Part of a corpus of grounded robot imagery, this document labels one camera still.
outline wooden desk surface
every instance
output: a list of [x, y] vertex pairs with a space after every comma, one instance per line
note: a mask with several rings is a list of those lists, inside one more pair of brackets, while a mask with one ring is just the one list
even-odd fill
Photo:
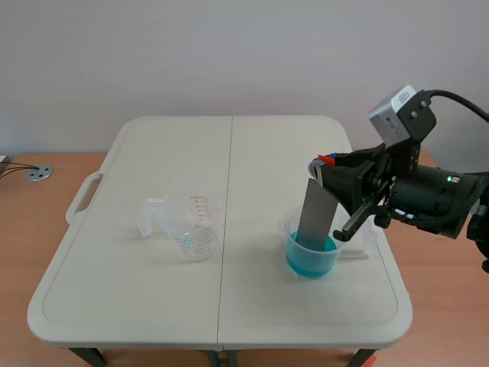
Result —
[[[32, 183], [26, 171], [0, 180], [0, 366], [69, 367], [83, 361], [48, 346], [28, 329], [29, 300], [66, 231], [64, 214], [84, 178], [105, 154], [24, 154], [17, 162], [52, 164], [54, 174]], [[421, 161], [433, 164], [423, 153]], [[375, 367], [482, 367], [489, 346], [489, 275], [482, 255], [460, 235], [455, 241], [393, 222], [386, 231], [413, 302], [413, 325], [377, 354]], [[242, 367], [346, 364], [353, 351], [251, 350]], [[199, 352], [107, 350], [113, 366], [206, 366]]]

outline white table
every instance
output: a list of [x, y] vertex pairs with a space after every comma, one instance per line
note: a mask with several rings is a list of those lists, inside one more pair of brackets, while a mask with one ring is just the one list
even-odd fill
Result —
[[[340, 124], [324, 117], [129, 122], [68, 209], [70, 227], [31, 300], [29, 327], [93, 365], [103, 365], [99, 347], [389, 346], [408, 330], [412, 308], [383, 232], [374, 230], [368, 260], [340, 259], [323, 279], [304, 281], [287, 268], [277, 229], [303, 199], [307, 164], [350, 150]], [[227, 200], [224, 242], [205, 261], [182, 260], [164, 235], [138, 233], [143, 200], [182, 182]]]

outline black cable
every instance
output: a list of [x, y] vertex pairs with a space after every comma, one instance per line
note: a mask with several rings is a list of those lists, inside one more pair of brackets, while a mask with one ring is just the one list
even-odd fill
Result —
[[441, 89], [428, 90], [427, 93], [430, 97], [440, 96], [440, 97], [451, 99], [452, 101], [455, 101], [457, 103], [460, 103], [462, 106], [467, 107], [473, 113], [481, 117], [484, 121], [489, 122], [489, 114], [487, 114], [483, 109], [476, 106], [471, 101], [465, 99], [462, 96], [459, 96], [458, 94], [449, 92], [448, 90], [441, 90]]
[[20, 168], [15, 168], [14, 170], [10, 171], [10, 172], [7, 172], [6, 174], [3, 174], [0, 176], [0, 178], [3, 178], [5, 176], [8, 176], [9, 174], [13, 174], [14, 172], [17, 172], [17, 171], [22, 171], [22, 170], [31, 170], [32, 168], [31, 167], [20, 167]]
[[34, 166], [33, 164], [26, 164], [26, 163], [15, 163], [15, 162], [5, 162], [7, 165], [10, 165], [10, 164], [13, 164], [13, 165], [16, 165], [16, 166], [24, 166], [24, 167], [30, 167], [30, 168], [34, 168], [35, 170], [38, 170], [39, 167], [38, 166]]

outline blue liquid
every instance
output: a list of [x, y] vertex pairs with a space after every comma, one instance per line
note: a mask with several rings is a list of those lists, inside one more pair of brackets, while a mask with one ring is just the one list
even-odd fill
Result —
[[[297, 232], [290, 235], [290, 238], [295, 241]], [[329, 237], [323, 251], [336, 250], [336, 245]], [[320, 278], [331, 271], [336, 261], [336, 255], [319, 255], [300, 250], [292, 243], [287, 243], [285, 259], [287, 264], [294, 270], [297, 275], [306, 278]]]

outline measuring cup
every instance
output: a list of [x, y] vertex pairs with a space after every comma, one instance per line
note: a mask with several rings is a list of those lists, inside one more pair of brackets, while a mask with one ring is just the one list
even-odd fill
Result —
[[285, 258], [297, 275], [306, 278], [320, 278], [331, 271], [342, 253], [345, 243], [334, 239], [332, 231], [341, 228], [348, 220], [348, 214], [342, 206], [338, 205], [324, 251], [313, 251], [296, 242], [301, 212], [302, 205], [296, 206], [278, 224], [279, 229], [287, 236]]
[[203, 259], [212, 255], [212, 247], [218, 241], [220, 214], [215, 198], [205, 191], [193, 190], [146, 200], [138, 224], [141, 236], [147, 238], [156, 221], [187, 258]]

